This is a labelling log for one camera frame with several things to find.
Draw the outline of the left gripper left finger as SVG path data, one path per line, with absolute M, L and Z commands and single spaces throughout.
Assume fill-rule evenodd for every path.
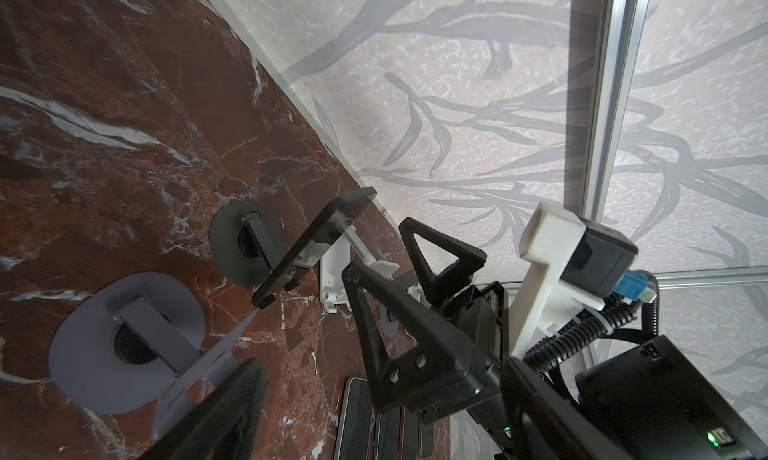
M 249 459 L 266 390 L 262 362 L 255 358 L 245 361 L 142 457 Z

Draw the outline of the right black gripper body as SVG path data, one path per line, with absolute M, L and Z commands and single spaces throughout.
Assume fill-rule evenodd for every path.
M 512 446 L 511 427 L 500 392 L 502 373 L 502 309 L 508 292 L 499 282 L 475 286 L 456 297 L 447 308 L 449 323 L 471 342 L 469 384 L 457 393 L 420 411 L 426 424 L 460 411 L 467 412 L 500 448 Z

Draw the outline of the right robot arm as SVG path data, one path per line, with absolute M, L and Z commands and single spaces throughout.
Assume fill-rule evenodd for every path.
M 466 412 L 506 459 L 763 459 L 766 444 L 665 336 L 636 246 L 559 207 L 520 240 L 515 295 L 472 276 L 478 248 L 414 219 L 400 232 L 422 300 L 371 267 L 342 280 L 372 402 L 426 424 Z

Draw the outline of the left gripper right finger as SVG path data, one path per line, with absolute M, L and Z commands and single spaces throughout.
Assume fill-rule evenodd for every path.
M 630 457 L 522 360 L 504 361 L 500 391 L 516 459 Z

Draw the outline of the black phone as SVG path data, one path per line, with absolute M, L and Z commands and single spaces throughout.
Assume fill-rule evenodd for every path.
M 339 419 L 335 460 L 368 458 L 374 409 L 368 382 L 360 377 L 347 379 Z
M 418 455 L 419 419 L 404 407 L 377 416 L 375 460 L 414 460 Z

